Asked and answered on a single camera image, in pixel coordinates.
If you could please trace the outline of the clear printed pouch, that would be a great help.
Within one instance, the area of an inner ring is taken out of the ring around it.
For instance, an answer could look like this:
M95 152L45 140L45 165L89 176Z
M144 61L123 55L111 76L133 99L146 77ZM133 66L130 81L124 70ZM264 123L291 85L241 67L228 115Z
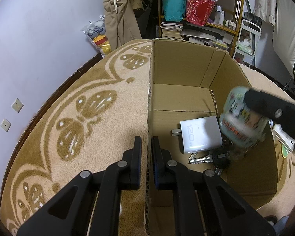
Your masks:
M228 94L219 116L219 127L233 144L235 152L242 154L256 147L266 138L269 119L248 108L244 98L249 88L238 86Z

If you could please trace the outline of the white card box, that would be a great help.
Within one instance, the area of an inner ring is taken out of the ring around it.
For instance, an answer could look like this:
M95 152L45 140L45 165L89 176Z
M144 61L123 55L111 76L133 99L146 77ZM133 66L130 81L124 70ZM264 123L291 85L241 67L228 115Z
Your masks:
M282 130L280 124L274 124L272 128L274 136L287 148L288 152L293 152L295 140Z

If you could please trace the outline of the white power adapter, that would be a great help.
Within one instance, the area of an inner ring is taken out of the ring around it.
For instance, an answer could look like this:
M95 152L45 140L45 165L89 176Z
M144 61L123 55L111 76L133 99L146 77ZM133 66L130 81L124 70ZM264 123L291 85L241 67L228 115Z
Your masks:
M181 136L184 154L210 151L223 144L216 116L181 121L180 128L172 129L171 135Z

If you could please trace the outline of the green oval paddle board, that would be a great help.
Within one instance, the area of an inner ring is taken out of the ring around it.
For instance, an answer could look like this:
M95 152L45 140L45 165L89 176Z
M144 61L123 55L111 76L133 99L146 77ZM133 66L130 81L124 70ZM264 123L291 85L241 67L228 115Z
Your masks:
M281 155L284 159L286 159L289 155L289 150L284 144L281 145Z

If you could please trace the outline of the brown cardboard box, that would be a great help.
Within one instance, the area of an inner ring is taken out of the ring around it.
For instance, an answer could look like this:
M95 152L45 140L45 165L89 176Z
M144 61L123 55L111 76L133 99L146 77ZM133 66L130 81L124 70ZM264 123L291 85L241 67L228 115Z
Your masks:
M177 165L168 189L147 178L147 231L150 235L274 235L258 213L277 192L276 151L269 127L264 140L231 162L221 176L207 176L211 164L191 165L182 139L170 131L181 121L216 116L228 93L250 85L241 67L223 51L187 41L157 39L139 52L150 58L148 101L151 148Z

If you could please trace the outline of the white rolling cart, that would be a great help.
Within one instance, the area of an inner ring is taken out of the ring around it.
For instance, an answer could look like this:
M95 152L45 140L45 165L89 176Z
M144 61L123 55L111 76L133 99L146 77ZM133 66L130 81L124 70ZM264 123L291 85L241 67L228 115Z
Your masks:
M262 29L260 26L249 20L242 19L232 58L238 62L242 61L250 68L255 62L261 34Z

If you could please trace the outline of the beige patterned carpet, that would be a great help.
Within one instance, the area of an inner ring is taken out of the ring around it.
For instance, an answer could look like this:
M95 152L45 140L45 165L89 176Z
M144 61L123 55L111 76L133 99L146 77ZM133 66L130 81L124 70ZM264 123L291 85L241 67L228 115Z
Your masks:
M231 88L281 95L224 50L187 41L135 40L111 52L48 109L18 152L4 186L0 219L12 235L80 171L102 171L142 139L141 184L121 195L120 235L173 235L168 192L148 189L148 137L187 161L170 130L219 113Z

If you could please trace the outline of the pile of books right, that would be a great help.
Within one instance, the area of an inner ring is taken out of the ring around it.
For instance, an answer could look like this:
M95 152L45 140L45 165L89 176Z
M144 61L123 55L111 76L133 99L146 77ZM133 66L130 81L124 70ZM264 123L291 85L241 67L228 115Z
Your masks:
M191 23L184 25L181 36L191 43L197 43L219 49L228 50L234 35L215 27L196 26Z

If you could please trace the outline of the white bottle on shelf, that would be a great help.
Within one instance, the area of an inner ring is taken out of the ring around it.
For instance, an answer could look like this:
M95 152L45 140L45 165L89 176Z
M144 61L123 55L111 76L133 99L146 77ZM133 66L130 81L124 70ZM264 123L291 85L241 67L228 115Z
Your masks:
M223 10L221 10L220 15L219 15L219 25L223 25L224 24L224 17L225 17L225 12Z

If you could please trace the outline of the wooden bookshelf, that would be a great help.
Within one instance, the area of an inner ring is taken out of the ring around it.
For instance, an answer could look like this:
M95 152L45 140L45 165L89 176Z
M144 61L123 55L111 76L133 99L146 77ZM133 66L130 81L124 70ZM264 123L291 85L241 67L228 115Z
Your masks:
M244 0L158 0L161 37L198 38L234 54Z

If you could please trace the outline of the red gift bag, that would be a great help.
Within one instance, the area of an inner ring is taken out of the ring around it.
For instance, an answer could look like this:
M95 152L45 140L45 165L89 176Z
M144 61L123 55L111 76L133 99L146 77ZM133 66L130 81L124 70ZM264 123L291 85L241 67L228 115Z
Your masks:
M197 26L204 26L217 0L186 0L186 20Z

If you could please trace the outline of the stack of books left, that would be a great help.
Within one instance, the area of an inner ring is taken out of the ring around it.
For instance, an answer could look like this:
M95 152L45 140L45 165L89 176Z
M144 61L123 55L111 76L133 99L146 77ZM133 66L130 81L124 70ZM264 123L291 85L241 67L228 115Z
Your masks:
M181 40L182 23L162 22L160 24L161 37Z

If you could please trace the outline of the teal shopping bag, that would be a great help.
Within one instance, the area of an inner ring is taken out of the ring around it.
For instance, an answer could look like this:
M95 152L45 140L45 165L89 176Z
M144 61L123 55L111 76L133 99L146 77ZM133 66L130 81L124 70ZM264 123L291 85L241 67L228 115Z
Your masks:
M185 17L186 0L162 0L162 8L166 21L180 22Z

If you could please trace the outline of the plastic bag of plush toys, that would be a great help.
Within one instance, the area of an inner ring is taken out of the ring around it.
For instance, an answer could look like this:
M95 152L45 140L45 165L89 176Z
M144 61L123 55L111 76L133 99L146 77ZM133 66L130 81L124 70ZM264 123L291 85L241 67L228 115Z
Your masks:
M106 27L104 22L104 15L100 15L96 21L89 21L87 25L82 28L82 32L87 39L95 46L103 58L108 55L112 49L106 36Z

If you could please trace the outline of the beige hanging coat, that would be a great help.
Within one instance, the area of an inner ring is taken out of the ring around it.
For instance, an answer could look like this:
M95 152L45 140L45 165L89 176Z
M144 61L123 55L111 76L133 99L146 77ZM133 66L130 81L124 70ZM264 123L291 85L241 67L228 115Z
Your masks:
M103 6L106 36L111 50L142 38L129 0L103 0Z

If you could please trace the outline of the black keychain with keys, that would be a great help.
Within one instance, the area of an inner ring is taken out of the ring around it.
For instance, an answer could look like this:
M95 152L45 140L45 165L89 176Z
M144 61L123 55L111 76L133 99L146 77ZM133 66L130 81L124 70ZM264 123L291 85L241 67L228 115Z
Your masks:
M196 158L196 153L191 154L189 157L190 164L202 164L202 163L212 163L215 166L215 173L220 176L222 171L226 169L231 160L229 158L228 148L221 147L211 151L209 155L203 156L201 158Z

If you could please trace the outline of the wall socket upper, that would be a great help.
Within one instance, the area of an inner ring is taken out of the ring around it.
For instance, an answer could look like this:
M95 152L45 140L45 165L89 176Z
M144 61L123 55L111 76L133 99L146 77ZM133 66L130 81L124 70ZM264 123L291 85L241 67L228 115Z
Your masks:
M11 105L11 107L17 112L19 113L21 111L21 109L23 108L24 104L18 99L16 98L16 100L13 102L13 104Z

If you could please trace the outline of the wall socket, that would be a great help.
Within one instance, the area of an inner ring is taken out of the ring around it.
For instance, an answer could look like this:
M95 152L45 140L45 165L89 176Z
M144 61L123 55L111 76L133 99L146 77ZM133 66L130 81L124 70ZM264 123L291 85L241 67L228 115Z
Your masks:
M8 132L11 127L11 123L6 118L4 118L0 126L5 132Z
M18 99L16 98L16 100L13 102L13 104L11 105L11 107L17 112L19 113L21 111L21 109L23 108L24 104Z

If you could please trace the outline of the wall socket lower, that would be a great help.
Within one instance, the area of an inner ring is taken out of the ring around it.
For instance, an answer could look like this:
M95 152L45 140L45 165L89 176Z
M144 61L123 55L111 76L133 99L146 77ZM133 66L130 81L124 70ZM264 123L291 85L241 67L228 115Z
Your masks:
M6 118L4 118L0 126L5 132L8 132L11 127L11 123Z

